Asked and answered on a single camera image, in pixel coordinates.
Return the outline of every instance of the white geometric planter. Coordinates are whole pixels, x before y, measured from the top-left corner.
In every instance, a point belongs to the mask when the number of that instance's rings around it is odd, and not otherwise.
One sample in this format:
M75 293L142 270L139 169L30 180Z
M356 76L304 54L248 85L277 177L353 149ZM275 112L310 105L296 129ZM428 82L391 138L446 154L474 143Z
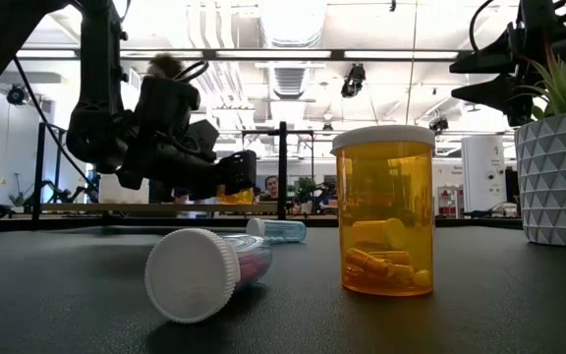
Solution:
M566 246L566 114L521 127L515 143L526 236Z

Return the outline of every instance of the pill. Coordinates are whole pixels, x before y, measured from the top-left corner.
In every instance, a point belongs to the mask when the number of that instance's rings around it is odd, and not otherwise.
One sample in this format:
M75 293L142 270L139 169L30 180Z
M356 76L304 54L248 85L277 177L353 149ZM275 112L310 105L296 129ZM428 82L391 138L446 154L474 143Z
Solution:
M380 260L358 249L350 249L346 252L346 262L370 274L386 278L394 275L396 266L390 261Z
M388 278L372 275L354 265L347 265L345 270L345 281L350 281L362 286L385 286Z
M353 223L352 231L356 244L388 245L385 220L356 221Z
M392 265L394 276L402 280L410 280L414 277L414 268L410 265Z
M429 274L429 270L422 269L414 274L413 280L420 287L429 287L431 285L431 274Z
M368 254L381 260L390 261L395 265L409 266L412 262L410 253L406 251L370 252Z
M403 250L405 248L407 232L401 220L391 218L385 221L385 233L388 237L388 243L393 250Z

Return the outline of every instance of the clear pill bottle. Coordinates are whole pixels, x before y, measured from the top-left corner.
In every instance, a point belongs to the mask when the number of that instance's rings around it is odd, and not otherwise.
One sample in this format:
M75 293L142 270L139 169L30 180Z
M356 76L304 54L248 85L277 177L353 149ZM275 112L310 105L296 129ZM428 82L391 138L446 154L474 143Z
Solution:
M379 126L333 140L342 284L375 295L433 289L433 131Z
M193 324L215 315L233 294L264 276L271 264L272 251L261 237L182 229L152 249L145 289L167 319Z
M261 236L268 244L273 245L303 242L307 228L301 221L252 218L246 225L246 233Z

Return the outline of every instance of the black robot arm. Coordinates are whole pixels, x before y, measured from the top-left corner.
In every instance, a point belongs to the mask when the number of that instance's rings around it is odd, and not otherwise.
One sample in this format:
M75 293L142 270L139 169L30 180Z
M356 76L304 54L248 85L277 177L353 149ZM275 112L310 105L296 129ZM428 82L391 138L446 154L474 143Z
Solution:
M565 0L520 0L517 25L508 24L506 31L491 45L460 58L451 65L456 74L498 74L492 81L456 88L451 95L502 111L510 126L531 121L533 100L519 86L534 85L541 80L525 58L546 63L545 44L553 52L566 57L566 14L557 16L555 9Z
M124 110L120 40L127 37L112 0L0 0L0 75L42 18L73 5L83 15L81 92L67 147L100 173L117 173L122 186L142 178L181 187L197 198L255 185L256 156L237 152L215 163L217 131L207 121L189 124L199 93L188 83L145 78L135 112Z

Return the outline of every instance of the desk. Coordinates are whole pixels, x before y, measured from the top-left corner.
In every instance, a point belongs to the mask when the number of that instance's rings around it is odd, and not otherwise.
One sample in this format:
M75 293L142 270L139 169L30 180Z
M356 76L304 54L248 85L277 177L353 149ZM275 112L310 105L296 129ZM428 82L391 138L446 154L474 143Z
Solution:
M566 353L566 248L521 231L439 228L435 291L382 298L343 289L337 229L310 229L191 326L145 295L159 236L121 232L0 233L0 353Z

